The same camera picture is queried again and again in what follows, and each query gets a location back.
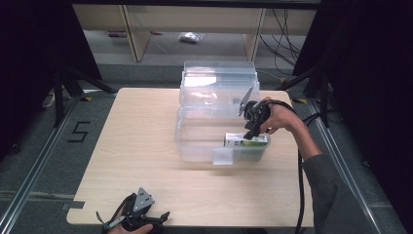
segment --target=cable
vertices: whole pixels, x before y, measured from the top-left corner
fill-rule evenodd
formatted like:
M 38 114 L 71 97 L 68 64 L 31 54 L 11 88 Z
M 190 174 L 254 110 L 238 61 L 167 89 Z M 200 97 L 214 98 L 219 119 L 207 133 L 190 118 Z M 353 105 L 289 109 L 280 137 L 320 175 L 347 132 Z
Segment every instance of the cable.
M 274 36 L 274 34 L 271 34 L 271 36 L 273 37 L 273 39 L 274 39 L 278 44 L 280 44 L 281 47 L 283 47 L 283 48 L 286 49 L 286 50 L 291 50 L 290 48 L 288 48 L 288 47 L 286 47 L 285 45 L 283 45 L 281 41 L 277 40 L 277 38 Z
M 304 200 L 304 179 L 303 179 L 303 157 L 298 151 L 298 186 L 300 188 L 300 213 L 298 215 L 297 225 L 295 226 L 295 234 L 300 234 L 301 224 L 304 217 L 305 200 Z
M 331 112 L 334 112 L 334 111 L 336 111 L 336 109 L 331 108 L 331 109 L 328 109 L 328 110 L 327 110 L 327 113 L 331 113 Z M 315 119 L 317 119 L 317 118 L 320 117 L 320 116 L 321 116 L 321 113 L 318 112 L 318 113 L 315 113 L 315 114 L 312 114 L 312 115 L 308 116 L 307 118 L 303 119 L 302 121 L 303 121 L 304 123 L 305 123 L 306 121 L 309 121 L 309 122 L 307 123 L 307 127 L 309 127 L 310 124 L 311 124 Z
M 106 223 L 111 223 L 115 220 L 116 215 L 118 215 L 119 211 L 121 210 L 121 208 L 127 203 L 127 201 L 131 200 L 133 198 L 133 194 L 129 195 L 128 197 L 126 197 L 124 199 L 124 201 L 122 201 L 121 205 L 119 205 L 118 209 L 116 209 L 116 212 L 112 215 L 112 218 L 110 218 L 109 221 L 107 221 Z M 105 224 L 105 222 L 102 220 L 102 218 L 100 217 L 99 212 L 96 212 L 96 217 L 97 219 L 102 223 Z
M 289 40 L 289 34 L 288 34 L 288 24 L 287 24 L 287 19 L 288 19 L 288 10 L 284 9 L 284 24 L 282 25 L 279 18 L 277 17 L 276 11 L 273 9 L 273 14 L 274 17 L 277 20 L 277 23 L 279 24 L 280 30 L 282 31 L 282 36 L 280 37 L 280 41 L 277 41 L 274 36 L 273 38 L 280 44 L 282 41 L 282 37 L 285 37 L 285 40 L 287 41 L 289 48 L 285 47 L 286 49 L 290 50 L 292 58 L 295 59 L 298 58 L 298 56 L 296 55 L 297 53 L 300 53 L 300 50 L 295 47 L 291 41 Z
M 295 65 L 295 63 L 291 60 L 289 60 L 287 57 L 283 56 L 282 54 L 280 54 L 277 50 L 274 50 L 271 46 L 269 46 L 267 44 L 267 42 L 264 40 L 264 38 L 262 38 L 262 35 L 259 36 L 262 40 L 262 42 L 264 43 L 264 45 L 267 47 L 267 49 L 275 54 L 276 56 L 280 57 L 281 59 L 285 60 L 286 62 L 288 62 L 290 65 Z

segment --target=small box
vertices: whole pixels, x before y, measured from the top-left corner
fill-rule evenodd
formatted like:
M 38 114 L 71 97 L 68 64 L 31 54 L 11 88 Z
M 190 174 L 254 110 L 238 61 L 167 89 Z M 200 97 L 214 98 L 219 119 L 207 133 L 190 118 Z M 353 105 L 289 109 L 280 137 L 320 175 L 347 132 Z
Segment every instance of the small box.
M 224 146 L 226 147 L 260 147 L 268 144 L 266 135 L 254 136 L 252 139 L 245 139 L 244 134 L 226 134 Z
M 208 111 L 193 113 L 192 110 L 180 108 L 175 128 L 175 143 L 179 148 L 180 158 L 184 162 L 212 162 L 214 165 L 230 165 L 235 162 L 258 162 L 267 143 L 242 147 L 225 145 L 226 133 L 246 133 L 243 117 L 211 118 Z

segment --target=wooden table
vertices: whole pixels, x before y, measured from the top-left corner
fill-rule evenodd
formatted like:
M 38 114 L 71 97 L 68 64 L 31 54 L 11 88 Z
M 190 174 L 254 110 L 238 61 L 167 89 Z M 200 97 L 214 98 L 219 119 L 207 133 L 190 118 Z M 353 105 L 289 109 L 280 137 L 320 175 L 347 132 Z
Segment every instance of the wooden table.
M 262 97 L 289 101 L 282 91 Z M 148 216 L 170 212 L 165 226 L 295 226 L 299 214 L 297 146 L 279 130 L 259 162 L 213 166 L 185 163 L 174 143 L 177 89 L 122 89 L 113 103 L 74 201 L 72 224 L 107 221 L 125 197 L 142 186 L 156 203 Z M 303 226 L 313 226 L 305 180 Z

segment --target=black cable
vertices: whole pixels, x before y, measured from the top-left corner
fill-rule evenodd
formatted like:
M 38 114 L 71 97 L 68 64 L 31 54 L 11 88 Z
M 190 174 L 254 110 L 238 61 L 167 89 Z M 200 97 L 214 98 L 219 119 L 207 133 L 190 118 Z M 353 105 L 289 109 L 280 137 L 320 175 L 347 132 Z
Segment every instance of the black cable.
M 300 188 L 300 213 L 298 215 L 297 225 L 295 226 L 295 234 L 300 234 L 301 224 L 304 217 L 305 199 L 304 199 L 304 179 L 303 179 L 303 157 L 298 151 L 298 186 Z
M 334 112 L 334 111 L 336 111 L 335 108 L 327 109 L 327 113 L 331 113 L 331 112 Z M 317 112 L 317 113 L 315 113 L 315 114 L 312 114 L 312 115 L 306 117 L 306 118 L 303 119 L 302 121 L 305 123 L 306 121 L 309 121 L 309 120 L 310 120 L 310 122 L 307 123 L 307 127 L 309 127 L 310 124 L 311 124 L 311 122 L 313 122 L 313 120 L 315 120 L 315 119 L 317 119 L 318 117 L 320 117 L 320 115 L 321 115 L 321 113 L 320 113 L 320 112 Z
M 122 201 L 121 205 L 119 205 L 118 209 L 116 209 L 116 212 L 113 214 L 112 218 L 110 218 L 110 220 L 106 222 L 107 224 L 109 224 L 109 223 L 111 223 L 111 222 L 113 222 L 113 221 L 115 220 L 116 215 L 119 213 L 119 211 L 122 209 L 122 207 L 127 203 L 127 201 L 129 201 L 130 199 L 133 199 L 134 195 L 135 195 L 135 194 L 132 193 L 131 195 L 129 195 L 128 197 L 126 197 L 126 198 L 124 199 L 124 201 Z M 105 225 L 106 223 L 101 219 L 99 212 L 96 212 L 96 217 L 97 217 L 97 219 L 103 224 L 102 233 L 104 233 L 104 225 Z
M 279 41 L 279 40 L 274 36 L 274 34 L 271 34 L 271 36 L 273 37 L 273 39 L 274 39 L 278 44 L 280 44 L 281 47 L 283 47 L 283 48 L 286 49 L 286 50 L 291 50 L 291 48 L 288 48 L 288 47 L 286 47 L 285 45 L 283 45 L 282 42 Z
M 280 57 L 281 59 L 285 60 L 286 62 L 288 62 L 288 63 L 289 63 L 290 65 L 292 65 L 292 66 L 294 66 L 295 63 L 293 63 L 293 62 L 290 61 L 288 58 L 286 58 L 286 57 L 283 56 L 282 54 L 280 54 L 280 53 L 278 53 L 277 51 L 275 51 L 272 47 L 270 47 L 270 46 L 265 42 L 264 38 L 262 38 L 262 35 L 260 35 L 259 37 L 261 38 L 262 42 L 263 42 L 264 45 L 267 47 L 267 49 L 268 49 L 271 53 L 274 54 L 274 66 L 276 67 L 276 70 L 277 70 L 279 73 L 282 73 L 282 74 L 284 74 L 284 75 L 288 75 L 288 76 L 292 75 L 292 74 L 285 73 L 285 72 L 283 72 L 283 71 L 281 71 L 281 70 L 279 69 L 279 67 L 277 66 L 277 57 Z
M 299 50 L 296 46 L 294 46 L 294 45 L 291 43 L 291 41 L 289 40 L 288 26 L 287 26 L 287 18 L 288 18 L 287 9 L 284 9 L 284 26 L 282 26 L 279 18 L 277 17 L 276 11 L 275 11 L 274 9 L 273 9 L 273 14 L 274 14 L 274 17 L 275 17 L 276 20 L 277 20 L 277 23 L 279 24 L 280 30 L 282 31 L 282 36 L 285 36 L 285 39 L 286 39 L 286 41 L 288 42 L 288 45 L 289 45 L 289 49 L 288 49 L 288 50 L 295 52 L 295 51 L 294 51 L 294 49 L 295 49 L 295 50 L 297 50 L 296 53 L 299 53 L 300 50 Z
M 282 54 L 280 54 L 277 50 L 274 50 L 271 46 L 269 46 L 269 45 L 267 44 L 267 42 L 264 40 L 264 38 L 262 37 L 262 35 L 260 35 L 259 37 L 261 38 L 262 42 L 264 43 L 264 45 L 267 47 L 267 49 L 268 49 L 271 53 L 273 53 L 273 54 L 275 54 L 276 56 L 280 57 L 281 59 L 285 60 L 285 61 L 288 62 L 290 65 L 292 65 L 292 66 L 295 65 L 294 62 L 292 62 L 292 61 L 289 60 L 287 57 L 285 57 L 285 56 L 283 56 Z

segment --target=gray carpet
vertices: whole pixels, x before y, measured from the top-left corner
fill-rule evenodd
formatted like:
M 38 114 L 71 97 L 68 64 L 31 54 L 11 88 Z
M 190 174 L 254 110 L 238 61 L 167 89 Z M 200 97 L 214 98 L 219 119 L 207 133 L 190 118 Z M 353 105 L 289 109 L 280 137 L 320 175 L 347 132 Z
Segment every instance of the gray carpet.
M 103 82 L 115 89 L 123 87 L 179 88 L 183 67 L 100 64 L 99 69 L 103 76 Z M 291 79 L 276 69 L 257 70 L 260 71 L 258 78 L 262 90 L 273 90 L 279 86 L 281 84 L 279 78 Z M 306 82 L 302 82 L 289 89 L 290 97 L 302 98 L 305 84 Z M 85 82 L 81 82 L 81 85 L 84 89 L 95 89 Z M 65 205 L 71 201 L 76 193 L 113 101 L 114 97 L 102 96 L 92 97 L 90 101 L 77 103 L 12 233 L 99 233 L 98 226 L 67 223 Z M 293 106 L 301 118 L 311 114 L 309 106 L 305 103 L 294 103 Z M 31 165 L 40 153 L 52 130 L 54 118 L 52 107 L 39 112 L 19 142 L 21 152 L 9 154 L 0 163 L 1 211 L 4 211 L 11 201 L 11 196 L 7 196 L 7 192 L 16 192 L 19 189 Z M 329 114 L 329 119 L 330 131 L 333 133 L 361 193 L 377 218 L 382 233 L 405 233 L 374 175 L 360 163 L 362 156 L 352 140 L 345 122 L 342 122 L 337 113 Z M 78 131 L 85 131 L 88 134 L 82 142 L 69 142 L 82 138 L 81 135 L 72 133 L 79 122 L 83 122 L 83 124 L 78 126 Z M 310 126 L 310 131 L 320 148 L 323 151 L 328 151 L 316 123 Z M 293 233 L 292 228 L 268 229 L 267 231 L 274 234 Z M 310 228 L 305 233 L 313 233 L 313 231 Z M 167 228 L 165 233 L 235 234 L 245 233 L 245 230 L 239 228 Z

